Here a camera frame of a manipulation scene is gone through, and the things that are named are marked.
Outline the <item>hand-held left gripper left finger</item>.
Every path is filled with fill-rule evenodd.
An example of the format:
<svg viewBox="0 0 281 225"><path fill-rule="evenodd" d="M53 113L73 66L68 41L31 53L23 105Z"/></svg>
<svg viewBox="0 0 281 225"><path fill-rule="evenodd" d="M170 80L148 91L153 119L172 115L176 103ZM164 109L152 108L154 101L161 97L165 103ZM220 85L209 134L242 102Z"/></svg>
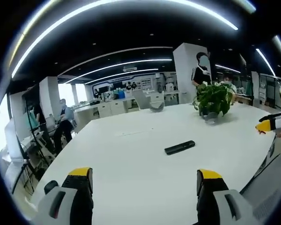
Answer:
<svg viewBox="0 0 281 225"><path fill-rule="evenodd" d="M90 225L93 216L93 170L72 170L62 185L51 180L32 218L33 225Z"/></svg>

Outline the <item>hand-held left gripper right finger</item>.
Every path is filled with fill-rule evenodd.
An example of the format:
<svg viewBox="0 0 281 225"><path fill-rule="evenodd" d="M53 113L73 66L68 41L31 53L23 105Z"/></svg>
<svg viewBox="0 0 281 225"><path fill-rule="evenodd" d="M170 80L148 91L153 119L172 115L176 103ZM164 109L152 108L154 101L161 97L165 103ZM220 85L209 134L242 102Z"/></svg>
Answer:
<svg viewBox="0 0 281 225"><path fill-rule="evenodd" d="M252 206L214 171L197 171L198 225L259 225Z"/></svg>

